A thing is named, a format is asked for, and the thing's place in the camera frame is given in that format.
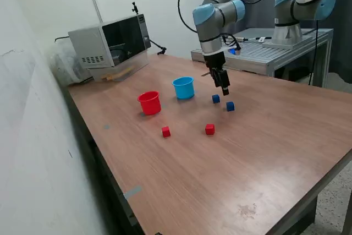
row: cube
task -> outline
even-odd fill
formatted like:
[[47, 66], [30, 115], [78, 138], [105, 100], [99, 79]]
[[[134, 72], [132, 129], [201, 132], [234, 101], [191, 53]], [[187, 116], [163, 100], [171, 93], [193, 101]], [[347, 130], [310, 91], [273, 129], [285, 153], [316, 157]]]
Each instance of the cube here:
[[215, 125], [214, 124], [207, 124], [207, 126], [205, 126], [205, 133], [207, 135], [214, 135]]
[[163, 128], [161, 129], [161, 131], [162, 131], [162, 133], [163, 133], [163, 137], [164, 137], [164, 138], [171, 136], [169, 127], [163, 127]]
[[226, 110], [227, 111], [235, 111], [235, 104], [234, 102], [230, 101], [226, 103]]
[[220, 103], [220, 97], [219, 97], [219, 95], [213, 95], [212, 98], [213, 98], [213, 103], [214, 103], [214, 104]]

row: gray tape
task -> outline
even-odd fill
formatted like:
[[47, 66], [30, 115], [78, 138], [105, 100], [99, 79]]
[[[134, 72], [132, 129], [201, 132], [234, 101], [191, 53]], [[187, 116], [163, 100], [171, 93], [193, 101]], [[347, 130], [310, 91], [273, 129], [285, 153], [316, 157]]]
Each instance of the gray tape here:
[[137, 187], [133, 188], [132, 190], [129, 190], [127, 193], [125, 193], [123, 195], [126, 199], [129, 199], [131, 196], [133, 196], [141, 191], [142, 191], [142, 188], [138, 185]]

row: gray curtain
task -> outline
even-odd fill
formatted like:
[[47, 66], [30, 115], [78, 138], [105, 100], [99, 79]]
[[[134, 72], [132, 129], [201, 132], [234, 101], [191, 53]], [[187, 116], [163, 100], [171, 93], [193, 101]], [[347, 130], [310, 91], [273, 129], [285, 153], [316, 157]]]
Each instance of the gray curtain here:
[[[352, 83], [352, 0], [337, 0], [335, 10], [325, 21], [320, 22], [320, 28], [334, 29], [330, 72], [340, 75], [347, 83]], [[313, 21], [305, 21], [302, 28], [315, 28]], [[246, 6], [246, 17], [232, 29], [235, 32], [246, 28], [273, 28], [274, 0], [263, 0], [256, 5]]]

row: brown tabletop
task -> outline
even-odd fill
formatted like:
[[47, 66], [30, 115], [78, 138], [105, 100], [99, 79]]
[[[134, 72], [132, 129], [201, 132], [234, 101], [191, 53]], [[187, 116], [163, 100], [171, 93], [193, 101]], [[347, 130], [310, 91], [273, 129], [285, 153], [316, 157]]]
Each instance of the brown tabletop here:
[[[352, 95], [229, 70], [222, 96], [206, 72], [202, 63], [150, 56], [121, 83], [70, 88], [122, 191], [141, 188], [128, 202], [148, 235], [266, 234], [350, 157]], [[176, 99], [180, 76], [194, 77], [193, 99]], [[149, 90], [160, 92], [162, 110], [145, 117], [137, 97]]]

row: floor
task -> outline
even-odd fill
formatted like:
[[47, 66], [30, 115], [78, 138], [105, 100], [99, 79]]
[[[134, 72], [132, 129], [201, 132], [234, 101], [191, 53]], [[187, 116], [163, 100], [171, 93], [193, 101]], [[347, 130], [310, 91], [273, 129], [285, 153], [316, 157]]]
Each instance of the floor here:
[[[337, 74], [329, 73], [329, 89], [352, 93], [352, 84], [345, 83]], [[340, 235], [352, 189], [352, 162], [325, 187], [318, 196], [316, 221], [303, 235]]]

